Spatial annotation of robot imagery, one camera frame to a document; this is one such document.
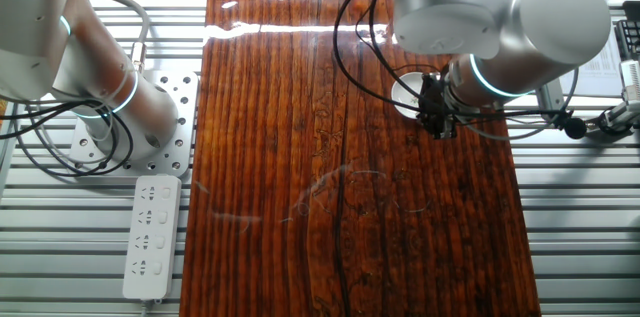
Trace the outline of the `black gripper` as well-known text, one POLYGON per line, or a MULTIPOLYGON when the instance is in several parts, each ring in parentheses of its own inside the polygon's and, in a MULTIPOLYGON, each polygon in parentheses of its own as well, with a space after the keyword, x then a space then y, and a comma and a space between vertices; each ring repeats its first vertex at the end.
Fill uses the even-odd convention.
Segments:
MULTIPOLYGON (((450 115, 451 110, 444 100, 444 85, 438 73, 421 75, 421 88, 418 97, 419 112, 417 120, 425 131, 432 136, 438 135, 439 115, 450 115)), ((452 116, 442 119, 439 138, 453 139, 457 137, 457 122, 452 116)))

